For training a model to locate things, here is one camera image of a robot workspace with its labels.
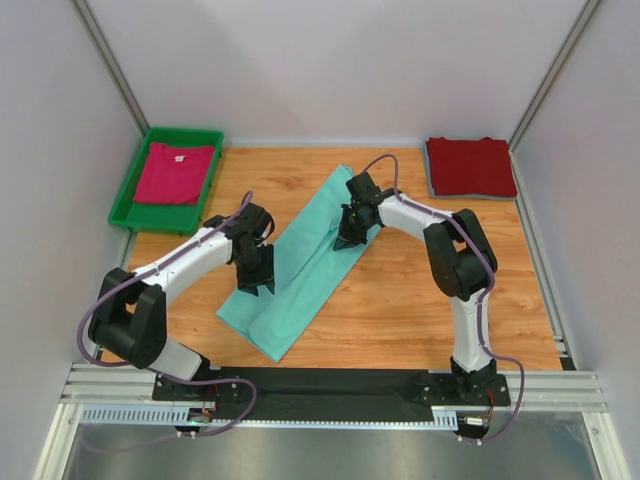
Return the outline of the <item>teal t shirt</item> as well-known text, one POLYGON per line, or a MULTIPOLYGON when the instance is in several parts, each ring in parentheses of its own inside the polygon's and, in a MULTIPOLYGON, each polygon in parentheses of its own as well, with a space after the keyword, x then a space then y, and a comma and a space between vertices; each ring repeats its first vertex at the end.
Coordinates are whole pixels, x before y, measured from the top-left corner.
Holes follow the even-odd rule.
POLYGON ((335 251, 342 206, 350 202, 340 165, 278 237, 274 245, 275 293, 234 291, 216 312, 269 359, 280 361, 366 251, 335 251))

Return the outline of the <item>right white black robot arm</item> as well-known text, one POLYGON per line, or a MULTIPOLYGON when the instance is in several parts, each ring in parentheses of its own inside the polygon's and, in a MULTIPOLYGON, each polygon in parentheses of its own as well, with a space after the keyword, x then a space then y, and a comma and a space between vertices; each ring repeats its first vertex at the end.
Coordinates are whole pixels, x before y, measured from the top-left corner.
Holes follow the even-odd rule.
POLYGON ((336 250, 365 245, 375 227, 390 227, 422 240, 433 280, 449 298, 454 326, 450 390, 470 404, 497 375, 489 353, 488 300, 497 259, 476 214, 428 207, 393 188, 381 189, 364 172, 346 182, 350 202, 334 244, 336 250))

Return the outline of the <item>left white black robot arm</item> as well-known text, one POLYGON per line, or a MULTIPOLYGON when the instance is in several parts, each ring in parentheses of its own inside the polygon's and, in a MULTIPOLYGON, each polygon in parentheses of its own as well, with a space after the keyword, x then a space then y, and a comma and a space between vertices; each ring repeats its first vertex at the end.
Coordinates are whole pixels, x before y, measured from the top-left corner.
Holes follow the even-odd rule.
POLYGON ((225 265, 236 268, 237 289, 257 297, 275 292, 275 221, 263 207, 245 201, 230 216, 217 215, 185 243, 133 272, 108 272, 96 303, 82 320, 88 339, 132 365, 175 382, 188 401, 209 392, 209 360, 168 334, 168 307, 192 284, 225 265))

